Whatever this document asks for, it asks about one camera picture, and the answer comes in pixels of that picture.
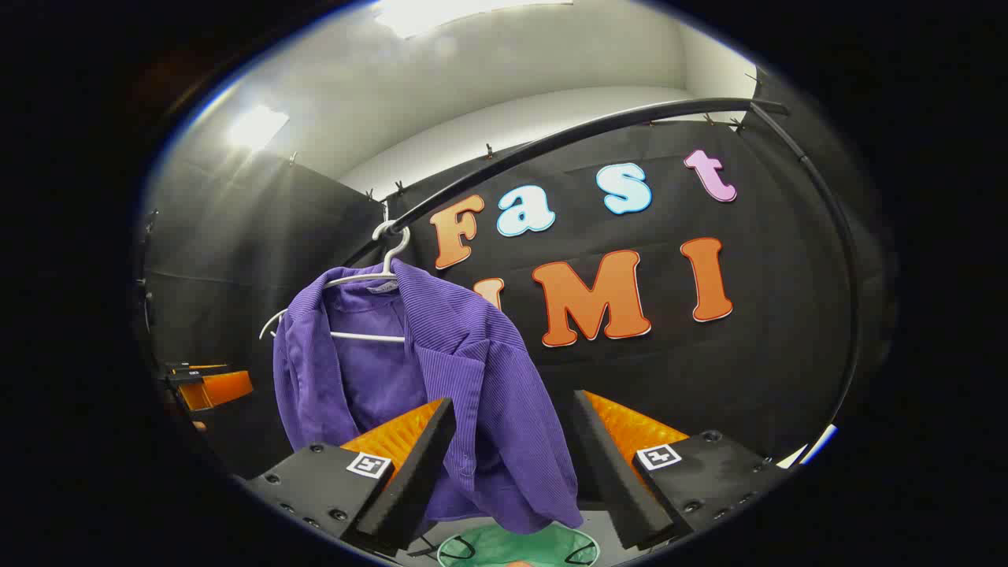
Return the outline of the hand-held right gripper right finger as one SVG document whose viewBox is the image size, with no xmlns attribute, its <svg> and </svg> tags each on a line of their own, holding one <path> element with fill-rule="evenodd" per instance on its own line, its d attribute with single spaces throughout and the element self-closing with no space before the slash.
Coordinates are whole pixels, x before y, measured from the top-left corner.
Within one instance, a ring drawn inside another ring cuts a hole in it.
<svg viewBox="0 0 1008 567">
<path fill-rule="evenodd" d="M 786 469 L 728 435 L 685 435 L 594 392 L 573 392 L 570 423 L 626 548 L 676 543 L 727 523 L 784 483 Z"/>
</svg>

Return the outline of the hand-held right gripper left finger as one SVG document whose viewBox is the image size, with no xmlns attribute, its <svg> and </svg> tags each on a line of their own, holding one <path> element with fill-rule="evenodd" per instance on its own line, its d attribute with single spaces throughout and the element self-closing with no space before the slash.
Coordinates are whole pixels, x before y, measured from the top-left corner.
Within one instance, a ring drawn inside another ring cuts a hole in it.
<svg viewBox="0 0 1008 567">
<path fill-rule="evenodd" d="M 341 446 L 310 444 L 244 488 L 327 541 L 394 556 L 426 524 L 454 432 L 453 402 L 443 398 Z"/>
</svg>

